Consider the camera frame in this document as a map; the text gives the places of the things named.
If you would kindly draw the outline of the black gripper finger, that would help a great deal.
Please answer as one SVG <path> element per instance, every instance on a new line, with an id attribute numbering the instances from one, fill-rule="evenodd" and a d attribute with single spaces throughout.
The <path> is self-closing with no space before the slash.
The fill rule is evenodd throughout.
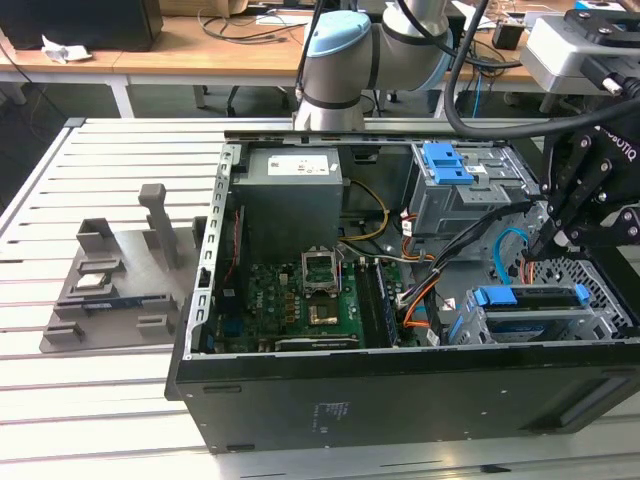
<path id="1" fill-rule="evenodd" d="M 559 247 L 617 247 L 639 243 L 639 193 L 556 192 L 552 218 Z"/>
<path id="2" fill-rule="evenodd" d="M 602 133 L 587 132 L 556 142 L 549 166 L 548 220 L 529 243 L 529 260 L 561 257 L 595 237 L 597 197 L 613 173 L 613 154 Z"/>

